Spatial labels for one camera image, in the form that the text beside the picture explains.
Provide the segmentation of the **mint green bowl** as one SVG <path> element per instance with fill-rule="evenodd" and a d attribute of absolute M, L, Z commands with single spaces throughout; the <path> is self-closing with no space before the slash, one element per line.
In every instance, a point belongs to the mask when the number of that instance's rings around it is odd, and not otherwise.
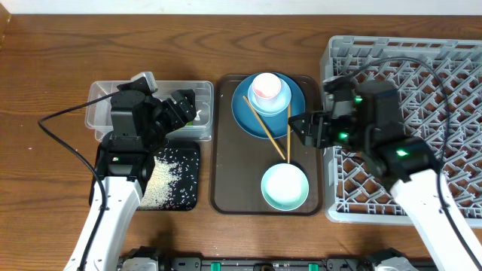
<path fill-rule="evenodd" d="M 261 178 L 264 201 L 281 212 L 301 207 L 308 198 L 310 185 L 305 173 L 290 163 L 271 166 Z"/>

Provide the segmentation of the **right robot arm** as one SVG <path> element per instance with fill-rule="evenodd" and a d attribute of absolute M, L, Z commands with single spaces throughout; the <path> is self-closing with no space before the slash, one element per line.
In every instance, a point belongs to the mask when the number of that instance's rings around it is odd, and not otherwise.
<path fill-rule="evenodd" d="M 423 139 L 406 135 L 397 87 L 389 81 L 355 86 L 338 77 L 324 88 L 333 96 L 329 109 L 288 119 L 302 144 L 360 154 L 411 219 L 439 270 L 479 270 L 481 243 L 456 206 L 441 161 Z"/>

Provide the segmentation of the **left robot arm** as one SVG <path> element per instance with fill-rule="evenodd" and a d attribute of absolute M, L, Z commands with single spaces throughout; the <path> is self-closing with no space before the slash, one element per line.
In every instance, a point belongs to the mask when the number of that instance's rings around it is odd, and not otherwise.
<path fill-rule="evenodd" d="M 97 148 L 90 210 L 67 270 L 114 270 L 166 135 L 196 116 L 195 92 L 154 97 L 146 83 L 121 84 L 110 98 L 113 130 Z"/>

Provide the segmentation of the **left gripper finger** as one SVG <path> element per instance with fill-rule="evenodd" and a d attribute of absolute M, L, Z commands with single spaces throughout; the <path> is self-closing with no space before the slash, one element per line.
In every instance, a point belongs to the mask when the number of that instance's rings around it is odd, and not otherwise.
<path fill-rule="evenodd" d="M 188 123 L 186 116 L 179 116 L 176 113 L 164 112 L 161 116 L 161 131 L 167 135 L 173 131 L 181 129 Z"/>
<path fill-rule="evenodd" d="M 188 123 L 197 116 L 195 93 L 192 89 L 175 90 L 167 99 L 169 119 L 172 123 Z"/>

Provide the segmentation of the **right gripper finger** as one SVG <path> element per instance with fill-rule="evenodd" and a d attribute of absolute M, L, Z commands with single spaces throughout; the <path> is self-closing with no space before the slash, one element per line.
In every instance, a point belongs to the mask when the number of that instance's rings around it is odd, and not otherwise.
<path fill-rule="evenodd" d="M 297 136 L 301 143 L 307 147 L 314 147 L 318 149 L 326 148 L 328 146 L 327 136 L 323 129 L 317 130 L 302 130 L 297 131 Z"/>
<path fill-rule="evenodd" d="M 320 125 L 327 116 L 323 111 L 306 112 L 290 117 L 288 124 L 292 129 L 308 130 L 311 126 Z"/>

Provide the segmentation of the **white tissue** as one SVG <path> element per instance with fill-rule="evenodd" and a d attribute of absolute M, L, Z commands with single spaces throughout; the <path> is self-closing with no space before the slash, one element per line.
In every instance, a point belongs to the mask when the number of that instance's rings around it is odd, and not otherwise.
<path fill-rule="evenodd" d="M 202 110 L 198 110 L 198 111 L 197 111 L 197 114 L 196 114 L 196 117 L 194 118 L 194 121 L 200 121 L 200 112 L 201 112 L 201 111 L 202 111 Z"/>

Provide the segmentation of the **white rice pile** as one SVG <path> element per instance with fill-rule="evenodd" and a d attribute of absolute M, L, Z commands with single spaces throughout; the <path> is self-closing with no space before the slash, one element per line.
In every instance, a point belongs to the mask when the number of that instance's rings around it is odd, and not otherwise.
<path fill-rule="evenodd" d="M 138 210 L 189 211 L 197 204 L 200 152 L 196 148 L 160 148 Z"/>

